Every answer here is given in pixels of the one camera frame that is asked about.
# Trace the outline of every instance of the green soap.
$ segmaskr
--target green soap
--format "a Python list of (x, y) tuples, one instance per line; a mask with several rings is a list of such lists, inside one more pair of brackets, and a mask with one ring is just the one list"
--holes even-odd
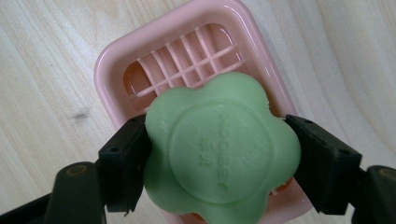
[(294, 131), (271, 114), (262, 86), (241, 73), (165, 92), (146, 126), (153, 144), (148, 196), (165, 211), (198, 213), (209, 224), (257, 223), (271, 189), (300, 161)]

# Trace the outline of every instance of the green soap bar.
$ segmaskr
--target green soap bar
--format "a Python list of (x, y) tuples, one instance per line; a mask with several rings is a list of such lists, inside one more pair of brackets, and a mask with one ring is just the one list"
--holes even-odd
[(296, 134), (273, 117), (262, 86), (241, 73), (165, 92), (146, 126), (148, 196), (165, 211), (198, 213), (209, 224), (257, 223), (271, 189), (300, 161)]

